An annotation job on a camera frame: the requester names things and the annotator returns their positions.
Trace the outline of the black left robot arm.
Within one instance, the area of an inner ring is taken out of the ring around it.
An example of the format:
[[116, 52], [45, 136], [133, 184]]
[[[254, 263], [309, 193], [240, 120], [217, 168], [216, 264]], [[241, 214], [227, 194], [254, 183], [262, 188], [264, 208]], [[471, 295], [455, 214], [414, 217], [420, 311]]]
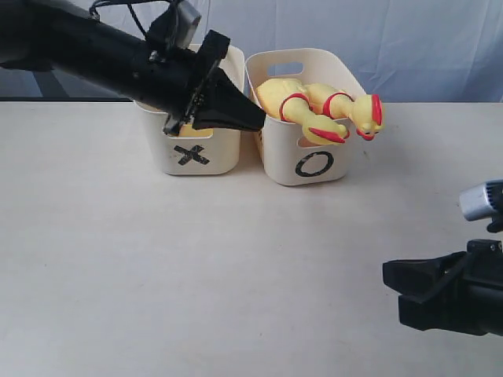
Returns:
[[189, 44], [201, 15], [187, 1], [170, 1], [139, 36], [101, 22], [103, 1], [87, 9], [69, 1], [4, 1], [1, 66], [60, 69], [162, 111], [165, 134], [185, 124], [256, 132], [266, 114], [220, 68], [230, 40], [209, 31], [198, 50]]

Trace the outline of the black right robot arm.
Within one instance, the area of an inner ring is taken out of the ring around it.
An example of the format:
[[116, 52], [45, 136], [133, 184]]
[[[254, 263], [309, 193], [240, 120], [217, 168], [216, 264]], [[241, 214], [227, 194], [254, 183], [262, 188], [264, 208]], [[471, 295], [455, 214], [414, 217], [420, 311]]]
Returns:
[[399, 293], [400, 324], [419, 331], [502, 335], [502, 242], [475, 239], [465, 251], [382, 265]]

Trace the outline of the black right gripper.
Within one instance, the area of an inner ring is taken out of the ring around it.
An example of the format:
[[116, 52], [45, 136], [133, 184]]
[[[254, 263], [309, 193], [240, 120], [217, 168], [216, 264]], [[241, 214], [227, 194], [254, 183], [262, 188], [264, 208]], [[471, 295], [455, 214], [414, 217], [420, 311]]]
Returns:
[[502, 242], [475, 239], [464, 251], [382, 265], [398, 293], [401, 324], [420, 331], [502, 335]]

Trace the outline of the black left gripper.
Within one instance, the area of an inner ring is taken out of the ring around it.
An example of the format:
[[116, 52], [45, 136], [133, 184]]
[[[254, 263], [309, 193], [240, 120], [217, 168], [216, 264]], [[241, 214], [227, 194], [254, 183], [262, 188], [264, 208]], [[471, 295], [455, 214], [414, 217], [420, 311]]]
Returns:
[[138, 73], [131, 98], [167, 113], [168, 135], [178, 135], [185, 123], [195, 130], [260, 131], [266, 113], [220, 68], [229, 45], [230, 38], [211, 30], [197, 51], [169, 49]]

